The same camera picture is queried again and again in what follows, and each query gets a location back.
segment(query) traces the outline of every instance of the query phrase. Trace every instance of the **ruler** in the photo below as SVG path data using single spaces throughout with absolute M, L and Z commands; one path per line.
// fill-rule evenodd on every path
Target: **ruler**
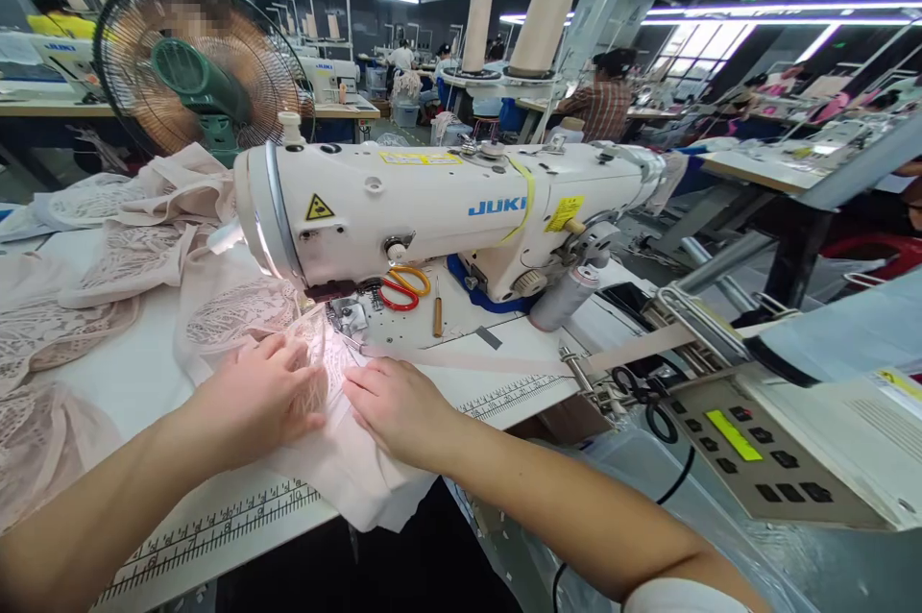
M 456 408 L 497 428 L 508 428 L 574 391 L 574 382 L 569 378 L 525 376 L 456 405 Z M 277 475 L 262 472 L 260 476 Z M 221 480 L 227 480 L 225 475 L 213 478 L 204 487 Z M 253 485 L 247 482 L 247 477 L 240 478 L 238 483 L 236 490 L 225 490 L 219 483 L 210 491 L 211 494 L 243 496 L 215 511 L 194 515 L 192 519 L 171 519 L 174 517 L 171 514 L 119 568 L 93 609 L 149 610 L 311 530 L 336 514 L 317 491 L 296 478 L 272 483 L 263 480 L 260 490 L 255 492 L 241 487 Z M 209 507 L 213 507 L 214 503 L 207 501 Z

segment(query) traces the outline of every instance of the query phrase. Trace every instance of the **control panel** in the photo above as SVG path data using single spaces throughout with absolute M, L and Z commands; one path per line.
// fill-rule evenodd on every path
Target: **control panel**
M 753 519 L 886 528 L 732 373 L 678 390 L 663 409 Z

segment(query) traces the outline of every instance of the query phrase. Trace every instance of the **white sleeve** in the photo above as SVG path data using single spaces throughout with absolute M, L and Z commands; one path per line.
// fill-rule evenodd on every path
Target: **white sleeve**
M 624 604 L 623 613 L 748 613 L 742 603 L 701 582 L 651 579 Z

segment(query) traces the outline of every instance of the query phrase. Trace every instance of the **scissors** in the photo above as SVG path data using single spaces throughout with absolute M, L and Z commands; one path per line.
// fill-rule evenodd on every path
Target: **scissors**
M 408 282 L 406 279 L 404 279 L 400 275 L 400 272 L 411 274 L 417 279 L 419 279 L 420 282 L 423 284 L 423 288 L 417 288 L 416 286 Z M 420 304 L 420 297 L 425 296 L 429 292 L 429 288 L 431 287 L 429 283 L 429 278 L 421 270 L 416 269 L 416 267 L 406 267 L 404 265 L 395 265 L 394 267 L 391 267 L 387 275 L 388 277 L 392 277 L 394 281 L 391 282 L 388 279 L 382 279 L 381 288 L 377 291 L 377 293 L 378 293 L 378 296 L 381 297 L 381 302 L 384 303 L 384 306 L 390 308 L 391 310 L 399 310 L 399 311 L 412 310 L 413 308 L 415 308 L 416 306 Z M 394 291 L 399 291 L 404 296 L 408 296 L 410 298 L 410 302 L 408 304 L 394 303 L 393 301 L 391 301 L 384 295 L 385 286 L 387 286 L 390 289 L 393 289 Z

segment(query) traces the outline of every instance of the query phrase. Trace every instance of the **electric fan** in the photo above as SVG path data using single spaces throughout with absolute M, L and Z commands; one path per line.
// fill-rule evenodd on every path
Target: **electric fan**
M 313 116 L 301 63 L 249 0 L 108 0 L 93 58 L 115 115 L 150 155 L 200 142 L 227 167 Z

